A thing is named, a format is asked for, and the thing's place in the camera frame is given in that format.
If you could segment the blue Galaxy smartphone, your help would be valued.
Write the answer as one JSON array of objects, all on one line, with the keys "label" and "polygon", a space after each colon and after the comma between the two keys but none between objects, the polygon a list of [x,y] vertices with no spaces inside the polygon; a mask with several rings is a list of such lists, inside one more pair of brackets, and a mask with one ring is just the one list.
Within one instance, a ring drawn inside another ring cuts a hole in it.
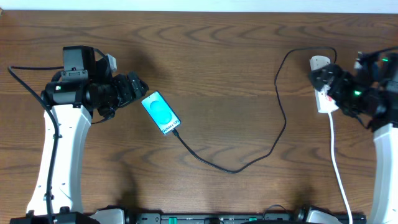
[{"label": "blue Galaxy smartphone", "polygon": [[166,135],[181,125],[180,118],[159,91],[155,91],[144,98],[141,104],[162,134]]}]

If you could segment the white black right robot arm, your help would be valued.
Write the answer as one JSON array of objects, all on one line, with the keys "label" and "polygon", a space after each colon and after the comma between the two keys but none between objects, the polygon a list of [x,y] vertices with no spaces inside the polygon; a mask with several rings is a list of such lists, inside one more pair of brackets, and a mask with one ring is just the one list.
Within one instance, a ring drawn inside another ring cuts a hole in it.
[{"label": "white black right robot arm", "polygon": [[376,178],[368,223],[397,223],[397,47],[360,52],[356,75],[321,55],[310,59],[310,68],[319,113],[369,116],[365,128],[373,133]]}]

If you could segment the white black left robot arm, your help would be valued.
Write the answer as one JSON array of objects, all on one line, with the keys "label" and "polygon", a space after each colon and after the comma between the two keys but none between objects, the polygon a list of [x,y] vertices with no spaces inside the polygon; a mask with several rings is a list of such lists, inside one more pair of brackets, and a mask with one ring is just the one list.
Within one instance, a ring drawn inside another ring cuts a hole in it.
[{"label": "white black left robot arm", "polygon": [[99,49],[77,45],[63,48],[63,65],[41,94],[20,78],[45,110],[45,141],[39,176],[24,217],[11,223],[132,223],[127,210],[107,206],[85,214],[81,170],[86,136],[97,111],[103,121],[116,110],[141,99],[149,87],[135,72],[114,76],[116,60]]}]

